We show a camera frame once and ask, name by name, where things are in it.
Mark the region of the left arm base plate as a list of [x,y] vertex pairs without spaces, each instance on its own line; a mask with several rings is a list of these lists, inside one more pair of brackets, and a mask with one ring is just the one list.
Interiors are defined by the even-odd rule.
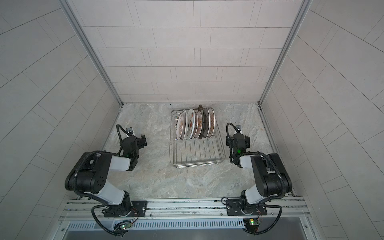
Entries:
[[147,201],[123,202],[118,206],[109,206],[102,210],[105,218],[138,218],[144,217],[147,210]]

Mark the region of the white watermelon pattern plate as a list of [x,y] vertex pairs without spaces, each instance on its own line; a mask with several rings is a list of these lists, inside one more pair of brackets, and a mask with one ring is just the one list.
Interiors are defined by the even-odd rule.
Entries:
[[185,140],[190,140],[192,137],[192,133],[194,132],[195,129],[195,110],[194,109],[189,109],[187,113],[187,128],[186,128],[186,135],[185,135]]

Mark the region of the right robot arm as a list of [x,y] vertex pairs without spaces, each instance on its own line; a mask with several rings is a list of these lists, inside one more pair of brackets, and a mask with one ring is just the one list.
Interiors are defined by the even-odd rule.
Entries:
[[226,137],[230,148],[230,162],[239,168],[251,169],[255,185],[242,191],[241,211],[250,215],[257,213],[266,202],[281,199],[293,189],[292,181],[278,154],[248,152],[250,137],[241,133]]

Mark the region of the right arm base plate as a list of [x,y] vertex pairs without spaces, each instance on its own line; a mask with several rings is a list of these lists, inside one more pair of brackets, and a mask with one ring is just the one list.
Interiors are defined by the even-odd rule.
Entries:
[[226,206],[228,216],[266,216],[266,208],[261,205],[250,205],[246,200],[223,198],[222,204]]

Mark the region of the dark rimmed cream plate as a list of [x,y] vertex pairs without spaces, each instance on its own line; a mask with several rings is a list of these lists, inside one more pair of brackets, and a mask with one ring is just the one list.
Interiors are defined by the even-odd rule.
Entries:
[[199,105],[198,111],[201,114],[201,132],[199,139],[206,138],[208,136],[209,127],[210,127],[210,116],[208,108],[203,108],[202,105]]

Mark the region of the white plate red characters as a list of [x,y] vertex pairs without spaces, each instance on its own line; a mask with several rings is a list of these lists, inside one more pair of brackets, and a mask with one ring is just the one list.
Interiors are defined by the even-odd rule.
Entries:
[[187,119],[187,112],[186,112],[186,110],[183,110],[182,117],[183,117],[183,127],[182,127],[182,132],[181,132],[180,139],[184,140],[185,137],[186,137],[187,126],[188,126],[188,119]]

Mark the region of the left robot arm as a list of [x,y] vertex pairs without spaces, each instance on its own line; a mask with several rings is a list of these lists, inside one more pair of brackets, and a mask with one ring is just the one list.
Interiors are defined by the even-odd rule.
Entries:
[[113,171],[133,171],[139,159],[139,149],[147,145],[145,135],[128,136],[121,141],[123,154],[85,152],[65,180],[65,188],[88,197],[106,207],[105,217],[125,217],[133,211],[129,193],[118,189],[108,180]]

